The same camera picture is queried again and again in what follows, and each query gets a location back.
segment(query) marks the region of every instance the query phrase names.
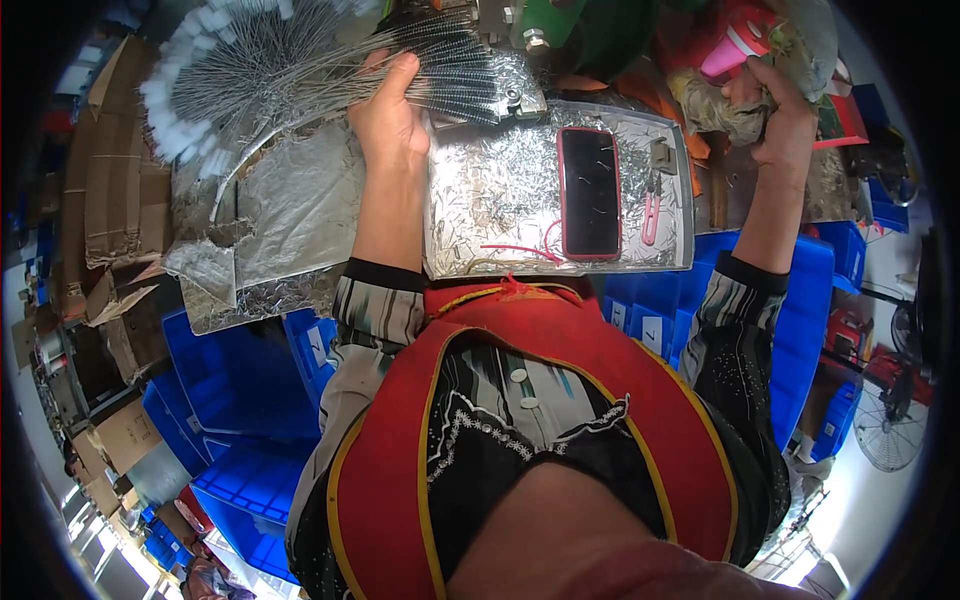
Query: scissors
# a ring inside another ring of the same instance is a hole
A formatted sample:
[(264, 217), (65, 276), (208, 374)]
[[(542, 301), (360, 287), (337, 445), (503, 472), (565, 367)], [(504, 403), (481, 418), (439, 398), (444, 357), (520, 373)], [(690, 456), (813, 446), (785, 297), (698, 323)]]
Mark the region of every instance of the scissors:
[(660, 171), (657, 172), (657, 184), (647, 187), (646, 199), (644, 202), (643, 225), (640, 228), (640, 241), (647, 246), (653, 246), (657, 241), (657, 220), (660, 218), (660, 194), (662, 192), (662, 181)]

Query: bundle of wire brushes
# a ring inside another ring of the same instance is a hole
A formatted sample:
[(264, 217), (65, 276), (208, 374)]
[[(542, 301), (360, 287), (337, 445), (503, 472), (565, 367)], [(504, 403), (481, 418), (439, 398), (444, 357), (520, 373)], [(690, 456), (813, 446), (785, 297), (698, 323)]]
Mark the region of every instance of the bundle of wire brushes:
[[(451, 117), (496, 124), (492, 60), (463, 13), (391, 16), (360, 41), (338, 28), (370, 0), (209, 0), (160, 46), (140, 86), (156, 154), (199, 165), (198, 179), (226, 181), (278, 132), (370, 98), (390, 60), (413, 52), (420, 72), (408, 101)], [(216, 207), (211, 218), (215, 216)]]

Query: hand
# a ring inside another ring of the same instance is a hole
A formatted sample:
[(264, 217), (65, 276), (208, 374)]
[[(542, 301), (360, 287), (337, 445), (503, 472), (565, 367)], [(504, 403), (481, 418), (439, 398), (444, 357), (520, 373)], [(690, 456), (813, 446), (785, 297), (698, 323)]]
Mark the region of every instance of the hand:
[(759, 102), (760, 86), (770, 91), (777, 108), (767, 121), (763, 142), (751, 154), (763, 171), (803, 191), (817, 134), (817, 117), (793, 83), (757, 57), (747, 58), (743, 74), (723, 86), (734, 104)]
[[(388, 50), (378, 50), (364, 64), (378, 64), (388, 55)], [(419, 173), (425, 168), (430, 139), (420, 124), (420, 111), (404, 98), (419, 70), (416, 56), (398, 55), (370, 100), (347, 109), (370, 173)]]

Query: phone screen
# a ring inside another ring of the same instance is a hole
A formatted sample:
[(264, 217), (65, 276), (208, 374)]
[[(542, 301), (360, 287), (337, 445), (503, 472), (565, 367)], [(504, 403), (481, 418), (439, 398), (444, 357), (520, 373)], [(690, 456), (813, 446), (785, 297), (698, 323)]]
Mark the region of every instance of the phone screen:
[(593, 130), (561, 130), (559, 149), (564, 253), (617, 256), (620, 183), (613, 136)]

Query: red apron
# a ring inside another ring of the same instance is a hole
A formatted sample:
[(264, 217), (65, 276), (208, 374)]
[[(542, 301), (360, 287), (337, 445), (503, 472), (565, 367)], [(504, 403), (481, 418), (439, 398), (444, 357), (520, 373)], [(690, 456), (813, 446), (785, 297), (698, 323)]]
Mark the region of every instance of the red apron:
[(445, 598), (427, 503), (427, 423), (446, 347), (467, 332), (577, 372), (611, 404), (630, 394), (626, 423), (668, 540), (711, 561), (730, 556), (736, 487), (712, 421), (676, 372), (603, 322), (595, 300), (511, 279), (428, 292), (424, 303), (435, 319), (397, 355), (330, 465), (330, 540), (355, 597)]

